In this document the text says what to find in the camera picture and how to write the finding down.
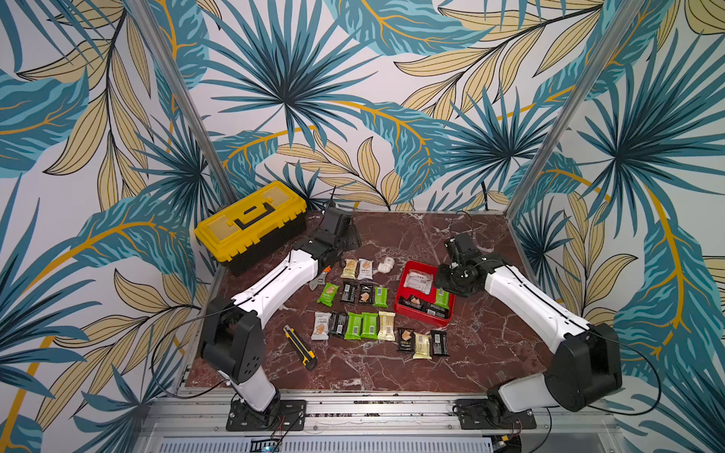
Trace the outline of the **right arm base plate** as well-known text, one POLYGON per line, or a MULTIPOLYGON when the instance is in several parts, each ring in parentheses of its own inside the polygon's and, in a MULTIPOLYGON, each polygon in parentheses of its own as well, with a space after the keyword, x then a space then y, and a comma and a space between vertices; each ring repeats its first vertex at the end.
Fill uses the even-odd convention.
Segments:
POLYGON ((512 413, 498 400, 457 399, 452 406, 462 430, 534 430, 537 424, 531 410, 512 413))

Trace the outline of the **red storage box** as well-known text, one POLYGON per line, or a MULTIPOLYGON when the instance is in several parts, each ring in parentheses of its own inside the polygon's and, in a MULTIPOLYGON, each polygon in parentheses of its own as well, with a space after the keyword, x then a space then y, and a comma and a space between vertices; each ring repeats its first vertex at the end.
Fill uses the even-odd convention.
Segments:
POLYGON ((450 294, 450 307, 448 310, 443 310, 434 305, 436 293, 434 282, 429 294, 422 294, 415 290, 404 288, 404 279, 413 269, 432 274, 434 277, 437 272, 437 268, 430 264, 415 262, 414 260, 406 262, 403 267, 400 283, 398 283, 398 290, 396 291, 395 312, 438 328, 445 328, 454 315, 457 297, 450 294))

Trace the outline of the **cream cookie packet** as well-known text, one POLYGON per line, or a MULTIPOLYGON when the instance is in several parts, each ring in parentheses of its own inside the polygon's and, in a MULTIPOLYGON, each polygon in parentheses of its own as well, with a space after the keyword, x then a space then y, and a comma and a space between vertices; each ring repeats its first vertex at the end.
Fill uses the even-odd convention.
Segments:
POLYGON ((431 360, 432 347, 430 346, 430 335, 415 332, 415 351, 413 352, 415 360, 431 360))
POLYGON ((395 317, 396 315, 389 313, 389 311, 379 312, 379 341, 396 341, 395 317))
POLYGON ((358 260, 346 259, 341 273, 342 279, 357 279, 358 260))

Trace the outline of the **black cookie packet barcode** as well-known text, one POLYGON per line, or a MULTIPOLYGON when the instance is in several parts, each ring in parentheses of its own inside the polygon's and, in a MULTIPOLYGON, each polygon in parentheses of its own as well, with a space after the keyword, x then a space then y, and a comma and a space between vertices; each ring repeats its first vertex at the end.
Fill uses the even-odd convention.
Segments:
POLYGON ((347 304, 355 304, 358 294, 358 285, 356 283, 346 282, 343 285, 341 301, 347 304))

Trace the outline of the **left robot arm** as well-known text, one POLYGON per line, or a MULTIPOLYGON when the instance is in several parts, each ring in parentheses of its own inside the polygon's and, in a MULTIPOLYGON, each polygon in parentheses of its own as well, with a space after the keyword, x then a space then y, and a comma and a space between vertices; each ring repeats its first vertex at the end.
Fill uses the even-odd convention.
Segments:
POLYGON ((201 358, 251 411, 275 413, 279 391, 264 363, 264 328, 300 288, 361 245, 350 211, 328 208, 312 234, 297 242, 267 275, 233 298, 209 305, 200 335, 201 358))

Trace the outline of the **white drycake cookie packet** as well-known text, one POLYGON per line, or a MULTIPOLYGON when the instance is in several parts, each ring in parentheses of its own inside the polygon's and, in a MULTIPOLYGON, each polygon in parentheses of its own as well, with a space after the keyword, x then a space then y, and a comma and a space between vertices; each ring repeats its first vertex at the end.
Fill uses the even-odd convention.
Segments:
POLYGON ((312 341, 327 341, 329 339, 330 317, 332 317, 330 313, 318 311, 315 314, 315 325, 311 335, 312 341))

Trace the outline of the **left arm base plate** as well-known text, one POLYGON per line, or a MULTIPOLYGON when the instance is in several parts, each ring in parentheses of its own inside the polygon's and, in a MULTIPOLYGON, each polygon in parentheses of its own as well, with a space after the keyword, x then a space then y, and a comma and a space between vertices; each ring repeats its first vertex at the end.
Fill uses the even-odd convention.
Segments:
POLYGON ((254 411, 247 403, 236 399, 230 403, 226 431, 302 431, 306 414, 307 401, 302 399, 274 400, 265 411, 254 411))

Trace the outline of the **white plastic pipe elbow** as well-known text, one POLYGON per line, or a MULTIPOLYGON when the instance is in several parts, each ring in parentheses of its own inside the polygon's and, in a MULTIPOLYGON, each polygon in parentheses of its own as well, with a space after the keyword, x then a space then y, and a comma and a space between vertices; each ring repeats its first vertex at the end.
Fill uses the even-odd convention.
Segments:
POLYGON ((391 257, 386 257, 378 265, 378 272, 383 274, 389 274, 395 267, 396 261, 391 257))

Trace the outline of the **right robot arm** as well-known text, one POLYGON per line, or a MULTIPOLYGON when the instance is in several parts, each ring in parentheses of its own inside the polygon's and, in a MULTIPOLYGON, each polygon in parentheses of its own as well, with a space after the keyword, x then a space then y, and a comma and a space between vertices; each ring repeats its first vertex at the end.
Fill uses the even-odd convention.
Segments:
POLYGON ((493 257, 441 264, 435 286, 453 296, 486 292, 522 319, 552 353, 547 370, 514 379, 490 393, 510 413, 559 406, 579 411, 622 386, 619 338, 555 302, 515 267, 493 257))

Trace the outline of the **black drycake cookie packet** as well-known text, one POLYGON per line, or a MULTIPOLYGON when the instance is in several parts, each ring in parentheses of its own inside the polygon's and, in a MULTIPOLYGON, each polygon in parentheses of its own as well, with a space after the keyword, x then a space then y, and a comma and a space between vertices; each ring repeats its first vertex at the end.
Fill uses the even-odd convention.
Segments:
POLYGON ((375 299, 375 289, 372 285, 361 284, 358 290, 358 303, 372 305, 375 299))

